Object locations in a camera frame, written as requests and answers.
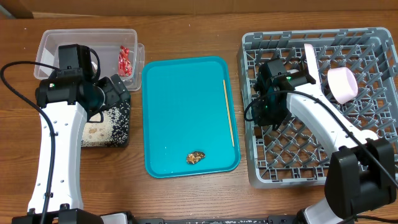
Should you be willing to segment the red snack wrapper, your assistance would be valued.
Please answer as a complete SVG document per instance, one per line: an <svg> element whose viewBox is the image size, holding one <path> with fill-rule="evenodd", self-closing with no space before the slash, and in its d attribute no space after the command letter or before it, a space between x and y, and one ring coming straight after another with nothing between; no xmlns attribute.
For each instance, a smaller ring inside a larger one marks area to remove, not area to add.
<svg viewBox="0 0 398 224"><path fill-rule="evenodd" d="M129 61L129 49L124 46L120 46L118 55L118 75L120 77L132 75L132 64Z"/></svg>

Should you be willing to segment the wooden chopstick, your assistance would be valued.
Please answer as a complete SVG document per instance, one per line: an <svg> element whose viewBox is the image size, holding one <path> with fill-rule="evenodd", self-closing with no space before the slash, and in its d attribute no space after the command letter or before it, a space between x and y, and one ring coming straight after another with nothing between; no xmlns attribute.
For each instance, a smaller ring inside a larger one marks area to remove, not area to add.
<svg viewBox="0 0 398 224"><path fill-rule="evenodd" d="M230 136L231 136L231 142L232 146L234 147L234 134L233 134L233 127L232 127L232 122L231 122L231 115L230 115L230 110L229 110L229 101L228 101L228 93L226 90L226 81L223 80L223 89L224 89L224 98L226 102L226 110L227 110L227 116L228 116L228 123L229 123L229 131L230 131Z"/></svg>

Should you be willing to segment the large pink plate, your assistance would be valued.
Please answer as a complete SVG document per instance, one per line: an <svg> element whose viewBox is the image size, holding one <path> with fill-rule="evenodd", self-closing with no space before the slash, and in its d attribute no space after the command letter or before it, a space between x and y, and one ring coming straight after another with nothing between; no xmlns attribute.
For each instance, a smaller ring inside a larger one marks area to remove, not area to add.
<svg viewBox="0 0 398 224"><path fill-rule="evenodd" d="M311 44L304 44L305 56L307 60L307 68L309 75L315 80L315 84L320 87L320 77L318 73L317 58L314 48Z"/></svg>

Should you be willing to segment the pink shallow bowl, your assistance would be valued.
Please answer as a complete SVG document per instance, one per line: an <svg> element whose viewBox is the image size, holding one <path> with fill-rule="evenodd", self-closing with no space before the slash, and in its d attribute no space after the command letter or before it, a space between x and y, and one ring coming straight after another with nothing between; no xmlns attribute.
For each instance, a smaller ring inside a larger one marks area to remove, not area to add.
<svg viewBox="0 0 398 224"><path fill-rule="evenodd" d="M358 84L354 73L346 68L332 68L327 73L330 91L339 104L345 104L356 98Z"/></svg>

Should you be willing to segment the brown food scrap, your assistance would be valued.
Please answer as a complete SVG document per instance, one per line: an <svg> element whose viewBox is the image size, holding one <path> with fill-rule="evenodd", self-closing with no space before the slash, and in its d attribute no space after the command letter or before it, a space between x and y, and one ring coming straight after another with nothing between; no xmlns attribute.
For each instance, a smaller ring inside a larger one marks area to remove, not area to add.
<svg viewBox="0 0 398 224"><path fill-rule="evenodd" d="M194 164L200 162L204 158L205 158L204 152L194 151L187 155L186 161L187 161L187 164L194 165Z"/></svg>

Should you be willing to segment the white cup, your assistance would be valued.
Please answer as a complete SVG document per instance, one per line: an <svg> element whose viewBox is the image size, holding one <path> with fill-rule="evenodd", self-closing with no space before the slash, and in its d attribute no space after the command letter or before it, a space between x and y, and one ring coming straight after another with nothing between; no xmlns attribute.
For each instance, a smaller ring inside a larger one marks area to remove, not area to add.
<svg viewBox="0 0 398 224"><path fill-rule="evenodd" d="M362 134L362 136L363 136L365 139L367 139L367 138L372 139L372 140L377 140L377 139L379 139L379 136L378 136L374 131L371 131L371 130L369 130L369 129L362 130L362 131L361 131L361 134Z"/></svg>

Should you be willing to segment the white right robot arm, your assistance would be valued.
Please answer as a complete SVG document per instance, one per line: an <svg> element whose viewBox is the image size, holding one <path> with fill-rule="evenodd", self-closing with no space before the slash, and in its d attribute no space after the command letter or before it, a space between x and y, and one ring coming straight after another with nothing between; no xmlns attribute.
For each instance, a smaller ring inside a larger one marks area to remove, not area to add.
<svg viewBox="0 0 398 224"><path fill-rule="evenodd" d="M311 67L291 73L281 59L268 60L259 67L254 89L260 95L246 107L246 121L277 129L294 115L330 160L324 199L300 210L294 223L354 223L363 212L396 201L393 145L353 126L325 97Z"/></svg>

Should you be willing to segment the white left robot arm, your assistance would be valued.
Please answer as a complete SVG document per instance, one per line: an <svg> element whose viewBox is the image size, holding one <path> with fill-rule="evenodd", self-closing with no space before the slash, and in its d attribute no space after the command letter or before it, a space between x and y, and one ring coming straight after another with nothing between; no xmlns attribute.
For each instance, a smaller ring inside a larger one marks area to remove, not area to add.
<svg viewBox="0 0 398 224"><path fill-rule="evenodd" d="M32 102L3 83L40 114L39 167L27 215L12 223L135 223L131 212L95 215L83 209L80 192L80 156L83 130L91 118L117 111L113 133L128 133L131 96L118 75L101 77L91 56L97 53L84 45L61 45L59 66L42 80Z"/></svg>

